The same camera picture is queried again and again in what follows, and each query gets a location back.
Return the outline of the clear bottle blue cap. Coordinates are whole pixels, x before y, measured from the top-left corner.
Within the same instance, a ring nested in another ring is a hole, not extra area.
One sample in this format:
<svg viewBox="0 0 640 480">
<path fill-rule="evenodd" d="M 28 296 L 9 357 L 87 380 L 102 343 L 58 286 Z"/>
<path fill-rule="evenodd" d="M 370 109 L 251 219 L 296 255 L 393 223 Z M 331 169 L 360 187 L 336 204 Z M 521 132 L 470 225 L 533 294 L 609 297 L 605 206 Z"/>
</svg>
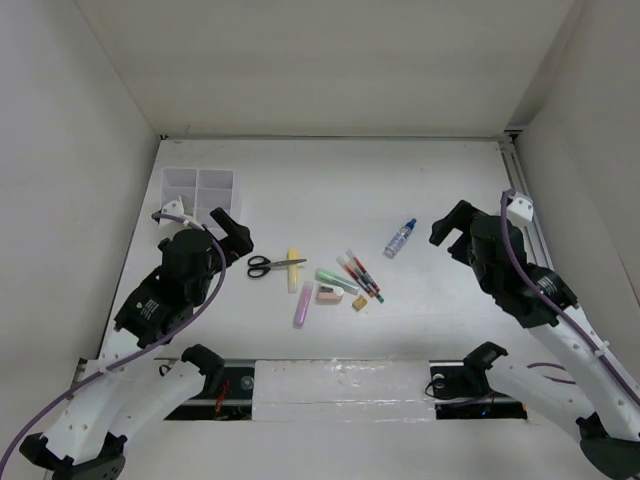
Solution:
<svg viewBox="0 0 640 480">
<path fill-rule="evenodd" d="M 393 259 L 396 257 L 412 234 L 416 222 L 417 220 L 412 218 L 396 232 L 384 249 L 383 254 L 387 258 Z"/>
</svg>

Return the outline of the yellow highlighter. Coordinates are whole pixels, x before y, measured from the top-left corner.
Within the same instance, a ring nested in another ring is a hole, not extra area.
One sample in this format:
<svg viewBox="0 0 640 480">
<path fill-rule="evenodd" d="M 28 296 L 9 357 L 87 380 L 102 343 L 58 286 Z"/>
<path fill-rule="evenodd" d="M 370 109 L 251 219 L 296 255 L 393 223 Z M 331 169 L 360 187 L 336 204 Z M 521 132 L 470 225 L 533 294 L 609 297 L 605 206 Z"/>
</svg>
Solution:
<svg viewBox="0 0 640 480">
<path fill-rule="evenodd" d="M 299 260 L 299 252 L 295 248 L 290 248 L 287 252 L 288 260 Z M 287 290 L 289 294 L 296 294 L 298 292 L 298 265 L 297 263 L 290 264 L 287 267 Z"/>
</svg>

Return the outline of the purple highlighter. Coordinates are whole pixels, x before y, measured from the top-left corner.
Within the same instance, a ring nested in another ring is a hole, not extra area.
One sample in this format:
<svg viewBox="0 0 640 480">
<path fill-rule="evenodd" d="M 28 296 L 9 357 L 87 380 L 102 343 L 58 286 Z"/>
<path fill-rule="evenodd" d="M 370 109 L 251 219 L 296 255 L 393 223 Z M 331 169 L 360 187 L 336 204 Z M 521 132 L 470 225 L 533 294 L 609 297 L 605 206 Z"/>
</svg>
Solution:
<svg viewBox="0 0 640 480">
<path fill-rule="evenodd" d="M 305 281 L 300 296 L 298 299 L 298 303 L 296 306 L 296 311 L 293 317 L 293 327 L 301 328 L 306 320 L 306 316 L 308 313 L 309 305 L 313 296 L 314 283 L 312 281 Z"/>
</svg>

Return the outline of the green highlighter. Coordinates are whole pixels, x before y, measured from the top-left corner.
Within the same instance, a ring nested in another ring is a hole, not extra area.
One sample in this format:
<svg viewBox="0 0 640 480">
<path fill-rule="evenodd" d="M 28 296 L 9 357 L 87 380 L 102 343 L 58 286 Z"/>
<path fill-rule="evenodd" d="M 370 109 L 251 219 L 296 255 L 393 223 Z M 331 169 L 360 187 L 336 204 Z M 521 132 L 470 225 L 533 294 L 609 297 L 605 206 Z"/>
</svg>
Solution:
<svg viewBox="0 0 640 480">
<path fill-rule="evenodd" d="M 340 287 L 342 288 L 345 292 L 352 294 L 352 295 L 358 295 L 359 291 L 360 291 L 360 287 L 357 283 L 354 283 L 351 280 L 345 279 L 337 274 L 334 274 L 328 270 L 325 269 L 317 269 L 316 270 L 316 280 L 324 283 L 324 284 L 328 284 L 328 285 L 332 285 L 332 286 L 336 286 L 336 287 Z"/>
</svg>

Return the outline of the small brown pencil sharpener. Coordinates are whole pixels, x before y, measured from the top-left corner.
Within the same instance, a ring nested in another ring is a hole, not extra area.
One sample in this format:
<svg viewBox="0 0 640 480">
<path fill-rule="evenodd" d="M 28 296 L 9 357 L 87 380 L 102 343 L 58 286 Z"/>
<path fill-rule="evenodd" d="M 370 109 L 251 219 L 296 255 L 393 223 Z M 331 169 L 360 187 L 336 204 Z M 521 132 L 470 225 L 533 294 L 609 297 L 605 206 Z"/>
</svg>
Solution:
<svg viewBox="0 0 640 480">
<path fill-rule="evenodd" d="M 362 310 L 367 305 L 367 300 L 363 296 L 359 296 L 352 302 L 352 308 L 355 311 Z"/>
</svg>

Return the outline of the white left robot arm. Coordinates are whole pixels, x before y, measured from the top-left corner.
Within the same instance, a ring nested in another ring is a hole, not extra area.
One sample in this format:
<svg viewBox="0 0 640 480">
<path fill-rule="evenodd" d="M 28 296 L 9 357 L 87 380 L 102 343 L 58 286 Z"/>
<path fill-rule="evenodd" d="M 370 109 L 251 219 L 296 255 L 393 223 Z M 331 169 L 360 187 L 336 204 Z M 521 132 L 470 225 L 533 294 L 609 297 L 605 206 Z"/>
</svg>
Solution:
<svg viewBox="0 0 640 480">
<path fill-rule="evenodd" d="M 187 216 L 157 211 L 181 230 L 163 239 L 160 264 L 128 295 L 99 358 L 83 377 L 35 415 L 12 447 L 55 479 L 115 479 L 125 453 L 154 423 L 184 401 L 222 387 L 225 362 L 202 344 L 186 348 L 141 399 L 134 389 L 155 358 L 190 326 L 220 292 L 227 270 L 254 249 L 249 229 L 216 208 L 217 238 Z"/>
</svg>

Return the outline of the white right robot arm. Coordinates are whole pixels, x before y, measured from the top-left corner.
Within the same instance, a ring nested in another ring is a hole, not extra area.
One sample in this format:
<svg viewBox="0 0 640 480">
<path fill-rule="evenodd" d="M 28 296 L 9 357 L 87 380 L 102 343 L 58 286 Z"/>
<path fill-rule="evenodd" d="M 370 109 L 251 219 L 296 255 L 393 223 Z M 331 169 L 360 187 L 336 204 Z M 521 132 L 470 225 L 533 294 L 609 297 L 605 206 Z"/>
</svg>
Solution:
<svg viewBox="0 0 640 480">
<path fill-rule="evenodd" d="M 433 376 L 433 394 L 439 400 L 509 396 L 561 428 L 604 476 L 636 479 L 639 384 L 590 326 L 564 280 L 529 262 L 522 230 L 512 221 L 531 217 L 526 200 L 507 202 L 498 215 L 461 200 L 433 223 L 429 241 L 438 246 L 459 231 L 451 257 L 473 270 L 481 290 L 559 360 L 569 380 L 555 383 L 485 342 L 453 373 Z"/>
</svg>

